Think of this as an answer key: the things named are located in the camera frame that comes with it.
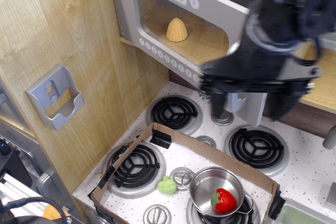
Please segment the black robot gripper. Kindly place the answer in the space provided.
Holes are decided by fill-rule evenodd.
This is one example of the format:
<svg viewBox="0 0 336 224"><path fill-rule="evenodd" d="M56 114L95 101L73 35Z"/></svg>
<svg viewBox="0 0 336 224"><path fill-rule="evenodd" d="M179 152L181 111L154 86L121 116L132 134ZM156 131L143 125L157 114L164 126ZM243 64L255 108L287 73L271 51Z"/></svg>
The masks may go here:
<svg viewBox="0 0 336 224"><path fill-rule="evenodd" d="M222 118L227 93L268 93L268 117L279 121L310 91L321 76L321 58L294 55L302 42L316 44L322 34L322 0L258 0L250 13L238 49L202 65L200 89L211 96L212 116Z"/></svg>

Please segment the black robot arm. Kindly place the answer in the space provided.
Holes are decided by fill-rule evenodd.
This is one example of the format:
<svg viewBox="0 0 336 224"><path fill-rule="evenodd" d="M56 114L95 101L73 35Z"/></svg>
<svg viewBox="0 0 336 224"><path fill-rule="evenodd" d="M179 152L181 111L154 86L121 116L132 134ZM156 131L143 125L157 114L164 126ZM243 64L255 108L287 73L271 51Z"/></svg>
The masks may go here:
<svg viewBox="0 0 336 224"><path fill-rule="evenodd" d="M228 116L229 95L265 93L272 120L287 114L320 77L315 60L297 59L293 51L308 39L335 29L335 0L233 0L249 8L240 44L227 56L202 65L201 90L212 115Z"/></svg>

